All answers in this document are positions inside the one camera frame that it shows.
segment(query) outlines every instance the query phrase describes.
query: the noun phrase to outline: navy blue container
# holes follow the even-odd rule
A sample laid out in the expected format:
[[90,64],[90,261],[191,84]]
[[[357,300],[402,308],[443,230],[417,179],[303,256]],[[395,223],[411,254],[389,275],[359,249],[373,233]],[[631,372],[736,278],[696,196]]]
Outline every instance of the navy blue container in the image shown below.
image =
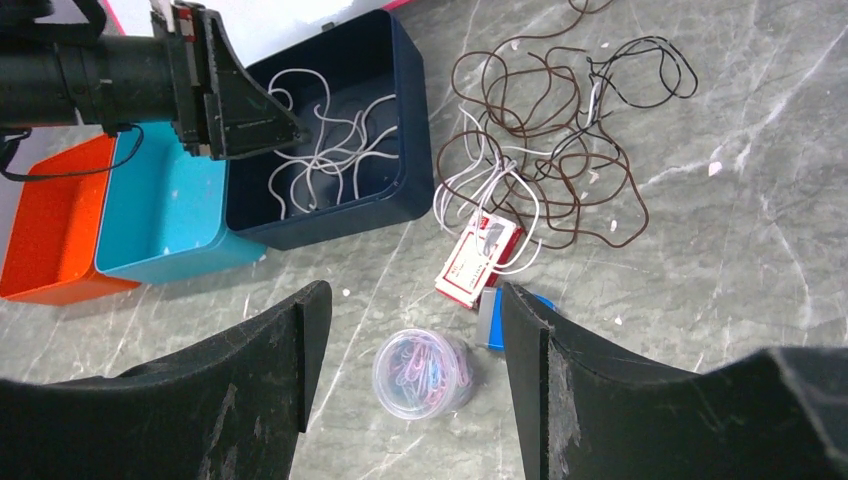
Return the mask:
[[[377,98],[396,94],[396,101],[379,105],[369,115],[368,129],[373,139],[397,125],[396,136],[382,142],[376,150],[398,154],[399,158],[362,160],[358,200],[353,198],[351,188],[353,168],[348,169],[344,197],[338,205],[338,179],[315,174],[318,209],[309,213],[296,210],[288,198],[291,181],[303,167],[286,168],[274,182],[275,191],[287,203],[287,215],[282,220],[280,204],[268,192],[267,182],[284,160],[268,153],[231,161],[228,227],[237,235],[287,250],[406,222],[427,213],[433,203],[435,184],[424,62],[400,23],[390,13],[375,10],[261,60],[247,71],[267,87],[277,72],[288,68],[311,69],[324,75],[332,92],[330,116],[336,118],[352,120],[357,110],[364,110]],[[325,102],[320,80],[314,75],[287,74],[274,86],[291,93],[294,113],[317,136],[320,121],[312,110]],[[327,145],[335,144],[332,135],[327,139]],[[286,153],[308,155],[313,149],[314,144],[310,144]],[[297,187],[295,198],[305,206],[306,183],[301,180]]]

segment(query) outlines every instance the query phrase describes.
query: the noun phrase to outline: gray marble surface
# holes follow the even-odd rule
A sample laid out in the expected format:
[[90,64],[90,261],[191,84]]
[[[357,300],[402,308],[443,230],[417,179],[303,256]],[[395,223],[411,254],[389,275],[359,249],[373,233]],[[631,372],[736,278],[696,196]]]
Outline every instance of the gray marble surface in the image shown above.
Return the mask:
[[[550,32],[573,15],[552,0],[420,0],[397,14],[425,58],[434,148],[458,127],[448,82],[460,52]],[[701,89],[609,120],[650,208],[648,231],[622,250],[587,240],[544,252],[514,280],[626,348],[699,372],[765,345],[844,345],[846,30],[845,0],[617,0],[587,18],[562,41],[603,57],[604,43],[663,35],[690,59]],[[714,162],[722,169],[710,176]],[[610,215],[626,224],[629,212]],[[334,323],[292,478],[523,478],[497,355],[474,351],[481,385],[456,415],[400,421],[371,391],[373,353],[394,331],[473,338],[474,314],[432,289],[452,247],[428,215],[69,308],[0,303],[0,375],[115,375],[323,278],[336,292]]]

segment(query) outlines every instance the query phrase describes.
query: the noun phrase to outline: orange bin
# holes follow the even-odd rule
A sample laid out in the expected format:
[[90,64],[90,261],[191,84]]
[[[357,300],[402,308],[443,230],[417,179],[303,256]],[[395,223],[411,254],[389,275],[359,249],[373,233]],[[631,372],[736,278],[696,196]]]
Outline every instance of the orange bin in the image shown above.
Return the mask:
[[[44,160],[32,175],[112,165],[115,139],[101,135]],[[14,302],[68,305],[139,285],[94,268],[109,173],[24,184],[0,277],[0,297]]]

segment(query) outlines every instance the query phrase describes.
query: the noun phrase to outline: light blue bin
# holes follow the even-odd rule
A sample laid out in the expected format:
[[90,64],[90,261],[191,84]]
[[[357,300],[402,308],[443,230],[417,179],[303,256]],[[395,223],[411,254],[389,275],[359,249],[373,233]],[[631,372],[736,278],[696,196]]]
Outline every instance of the light blue bin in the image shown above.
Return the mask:
[[[135,156],[112,170],[95,267],[105,275],[161,284],[256,261],[265,246],[224,223],[227,165],[192,157],[169,123],[141,125]],[[113,164],[126,158],[137,131],[122,133]]]

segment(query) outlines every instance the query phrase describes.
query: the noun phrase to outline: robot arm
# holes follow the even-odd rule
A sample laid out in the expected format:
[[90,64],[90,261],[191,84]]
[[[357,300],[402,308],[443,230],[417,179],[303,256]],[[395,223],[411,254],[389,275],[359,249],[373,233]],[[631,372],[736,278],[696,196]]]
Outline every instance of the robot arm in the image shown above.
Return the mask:
[[[50,0],[0,0],[0,135],[7,143],[32,127],[99,124],[114,136],[163,120],[187,151],[214,159],[308,140],[297,117],[239,63],[218,12],[155,0],[153,37],[113,36],[102,34],[106,14],[97,0],[73,1],[88,23],[34,23],[52,12]],[[14,150],[0,146],[0,167]]]

